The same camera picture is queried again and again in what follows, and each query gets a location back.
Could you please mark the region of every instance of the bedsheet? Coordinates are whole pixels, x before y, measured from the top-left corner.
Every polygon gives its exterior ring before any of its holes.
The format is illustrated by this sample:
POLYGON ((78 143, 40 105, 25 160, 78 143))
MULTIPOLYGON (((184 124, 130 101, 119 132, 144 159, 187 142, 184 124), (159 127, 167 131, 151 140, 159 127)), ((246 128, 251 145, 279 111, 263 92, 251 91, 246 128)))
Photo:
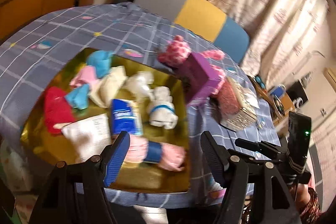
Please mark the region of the bedsheet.
MULTIPOLYGON (((157 53, 175 35, 183 36, 195 52, 216 48, 182 26, 133 3, 74 7, 33 21, 0 46, 1 135, 17 153, 26 156, 20 145, 20 135, 31 109, 56 73, 85 47, 114 51, 116 55, 173 73, 157 61, 157 53)), ((222 61, 209 61, 255 92, 247 76, 229 56, 222 61)), ((259 153, 234 145, 236 138, 266 140, 280 145, 268 104, 259 100, 259 105, 256 109, 258 121, 236 133, 218 124, 218 110, 210 100, 200 107, 187 109, 192 165, 187 193, 143 194, 106 189, 108 200, 126 206, 160 208, 220 203, 221 198, 212 199, 208 195, 213 178, 200 148, 200 135, 208 130, 218 144, 265 159, 259 153)), ((77 190, 83 192, 81 184, 77 185, 77 190)), ((247 194, 252 192, 253 185, 249 185, 247 194)))

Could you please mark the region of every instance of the pink box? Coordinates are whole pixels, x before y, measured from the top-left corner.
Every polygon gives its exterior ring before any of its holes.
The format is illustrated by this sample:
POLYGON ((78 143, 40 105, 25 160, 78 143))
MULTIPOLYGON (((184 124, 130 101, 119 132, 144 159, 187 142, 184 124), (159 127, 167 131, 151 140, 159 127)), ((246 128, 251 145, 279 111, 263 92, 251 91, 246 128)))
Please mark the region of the pink box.
POLYGON ((221 81, 209 61, 197 52, 189 55, 177 69, 176 76, 182 80, 185 103, 189 106, 204 104, 221 81))

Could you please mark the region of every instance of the metal screw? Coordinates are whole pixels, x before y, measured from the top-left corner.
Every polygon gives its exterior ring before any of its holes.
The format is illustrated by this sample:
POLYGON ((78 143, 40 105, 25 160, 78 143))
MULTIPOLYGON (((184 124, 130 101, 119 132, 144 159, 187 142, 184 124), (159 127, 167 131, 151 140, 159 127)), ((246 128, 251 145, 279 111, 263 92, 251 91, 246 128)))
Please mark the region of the metal screw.
POLYGON ((99 155, 94 155, 94 156, 92 156, 92 157, 91 157, 91 161, 92 161, 92 162, 98 162, 98 161, 100 161, 100 156, 99 156, 99 155))
POLYGON ((266 162, 266 167, 269 168, 269 169, 272 169, 274 167, 274 164, 271 163, 270 161, 266 162))
POLYGON ((56 166, 58 168, 63 168, 65 166, 65 162, 64 161, 59 161, 58 163, 56 163, 56 166))
POLYGON ((238 156, 231 156, 230 160, 232 160, 233 162, 238 162, 240 158, 238 156))

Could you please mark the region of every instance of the blue band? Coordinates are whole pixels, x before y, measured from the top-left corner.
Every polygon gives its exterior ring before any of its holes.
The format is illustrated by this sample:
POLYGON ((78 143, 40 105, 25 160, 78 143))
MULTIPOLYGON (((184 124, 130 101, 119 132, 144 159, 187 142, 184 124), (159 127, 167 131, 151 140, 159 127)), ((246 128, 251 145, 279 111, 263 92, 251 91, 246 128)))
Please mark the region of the blue band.
POLYGON ((159 108, 166 108, 170 112, 175 113, 175 110, 172 109, 172 108, 170 108, 170 107, 168 107, 167 105, 158 105, 158 106, 153 107, 153 109, 151 110, 151 112, 149 113, 149 115, 151 115, 155 110, 157 110, 159 108))
POLYGON ((148 142, 148 152, 144 162, 149 162, 151 164, 158 164, 162 156, 162 145, 156 142, 148 142))

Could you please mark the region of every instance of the curtain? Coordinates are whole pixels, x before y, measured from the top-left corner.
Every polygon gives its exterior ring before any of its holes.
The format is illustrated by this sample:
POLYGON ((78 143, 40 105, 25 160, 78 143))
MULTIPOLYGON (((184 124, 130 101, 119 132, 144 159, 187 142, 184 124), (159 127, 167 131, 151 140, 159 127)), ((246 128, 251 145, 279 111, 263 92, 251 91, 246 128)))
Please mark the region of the curtain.
POLYGON ((209 0, 250 36, 241 68, 268 88, 281 83, 326 17, 326 0, 209 0))

